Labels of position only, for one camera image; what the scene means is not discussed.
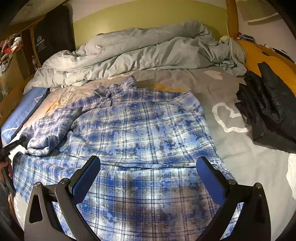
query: blue pillow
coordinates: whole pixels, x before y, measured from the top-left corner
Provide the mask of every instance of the blue pillow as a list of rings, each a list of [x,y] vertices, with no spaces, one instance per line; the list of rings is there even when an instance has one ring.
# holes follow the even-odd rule
[[[20,131],[48,93],[48,88],[33,88],[26,93],[18,106],[1,126],[2,142],[8,144]]]

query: metal screw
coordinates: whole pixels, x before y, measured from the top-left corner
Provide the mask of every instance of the metal screw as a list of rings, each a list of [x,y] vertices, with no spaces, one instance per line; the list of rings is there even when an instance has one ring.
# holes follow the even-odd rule
[[[230,185],[235,185],[237,182],[236,182],[234,179],[229,179],[229,180],[228,180],[228,183],[229,183]]]
[[[61,184],[67,184],[69,182],[68,178],[63,178],[62,180],[60,180]]]
[[[36,183],[34,184],[34,187],[35,187],[35,188],[38,188],[38,187],[40,187],[40,185],[41,185],[41,182],[36,182]]]
[[[258,189],[261,189],[261,188],[262,188],[261,183],[256,183],[255,186],[256,186]]]

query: black garment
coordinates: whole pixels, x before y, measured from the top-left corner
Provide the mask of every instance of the black garment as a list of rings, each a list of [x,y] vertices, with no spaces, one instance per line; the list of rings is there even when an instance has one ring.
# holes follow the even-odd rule
[[[258,66],[262,77],[246,73],[235,105],[252,126],[254,142],[295,153],[296,97],[267,63]]]
[[[48,12],[34,30],[37,55],[41,65],[61,50],[75,50],[69,9],[58,6]]]

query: hand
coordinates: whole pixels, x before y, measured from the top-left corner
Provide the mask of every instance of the hand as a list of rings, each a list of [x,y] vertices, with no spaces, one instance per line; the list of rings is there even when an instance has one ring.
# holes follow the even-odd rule
[[[3,175],[2,175],[2,168],[4,167],[8,167],[8,175],[10,178],[12,178],[12,166],[11,166],[11,160],[7,157],[5,159],[5,162],[0,162],[0,181],[5,184],[4,182],[4,178],[3,178]]]

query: black device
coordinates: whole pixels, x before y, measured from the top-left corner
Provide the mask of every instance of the black device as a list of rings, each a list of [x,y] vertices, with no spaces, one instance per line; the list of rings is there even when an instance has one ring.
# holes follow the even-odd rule
[[[21,139],[0,150],[0,160],[9,151],[22,145]],[[101,168],[100,159],[92,156],[76,170],[71,178],[63,178],[58,184],[33,186],[25,218],[25,241],[100,241],[88,226],[76,205],[82,203]],[[196,169],[213,201],[220,209],[196,241],[218,241],[227,228],[238,203],[244,203],[240,216],[230,236],[224,241],[270,241],[271,225],[264,189],[260,183],[254,186],[239,185],[227,180],[213,168],[205,157],[196,162]],[[10,179],[4,172],[5,179]],[[65,220],[76,239],[67,236],[57,218],[53,202],[58,202]]]
[[[10,151],[16,148],[18,145],[23,146],[26,140],[26,137],[22,137],[19,140],[14,141],[0,149],[0,162],[5,162],[5,159],[10,155]],[[9,193],[12,194],[12,196],[14,197],[16,190],[13,185],[12,179],[8,176],[8,168],[3,168],[1,172]]]

